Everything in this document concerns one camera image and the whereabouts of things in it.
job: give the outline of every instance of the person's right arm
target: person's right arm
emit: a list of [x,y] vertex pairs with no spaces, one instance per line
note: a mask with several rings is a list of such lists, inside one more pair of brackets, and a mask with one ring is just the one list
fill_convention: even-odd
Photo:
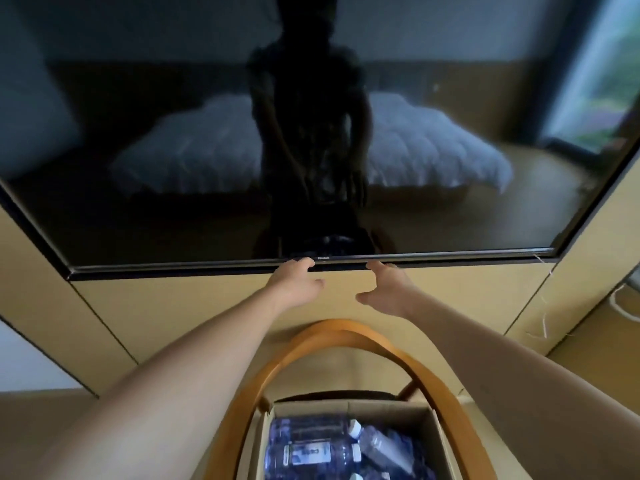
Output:
[[380,262],[367,267],[377,286],[357,300],[411,321],[431,339],[532,478],[640,477],[638,415],[423,293],[402,269]]

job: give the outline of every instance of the person's left hand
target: person's left hand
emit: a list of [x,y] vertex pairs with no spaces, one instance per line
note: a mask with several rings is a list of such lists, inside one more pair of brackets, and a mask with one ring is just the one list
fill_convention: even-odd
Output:
[[316,280],[308,273],[315,264],[311,258],[292,259],[271,275],[265,289],[274,291],[283,310],[310,303],[323,290],[324,280]]

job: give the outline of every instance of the tv screen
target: tv screen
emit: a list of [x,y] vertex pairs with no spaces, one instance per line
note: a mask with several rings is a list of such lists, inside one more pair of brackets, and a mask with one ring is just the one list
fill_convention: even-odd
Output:
[[3,202],[86,276],[556,257],[637,149],[639,27],[640,0],[0,0]]

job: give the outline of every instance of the white duvet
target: white duvet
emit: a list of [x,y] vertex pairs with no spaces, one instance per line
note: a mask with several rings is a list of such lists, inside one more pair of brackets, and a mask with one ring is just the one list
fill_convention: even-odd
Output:
[[[428,107],[393,93],[369,96],[374,115],[370,184],[387,187],[482,183],[500,192],[513,177],[491,145]],[[202,108],[166,116],[120,153],[111,175],[126,195],[228,193],[260,181],[262,142],[248,95],[220,95]]]

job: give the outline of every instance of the white wall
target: white wall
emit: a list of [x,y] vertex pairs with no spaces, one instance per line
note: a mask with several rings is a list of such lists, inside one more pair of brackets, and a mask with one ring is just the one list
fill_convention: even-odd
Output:
[[[244,62],[279,33],[273,0],[16,0],[48,59]],[[572,0],[340,0],[364,60],[548,55]]]
[[44,58],[10,0],[0,0],[0,178],[18,177],[80,141]]
[[0,392],[81,387],[36,347],[0,321]]

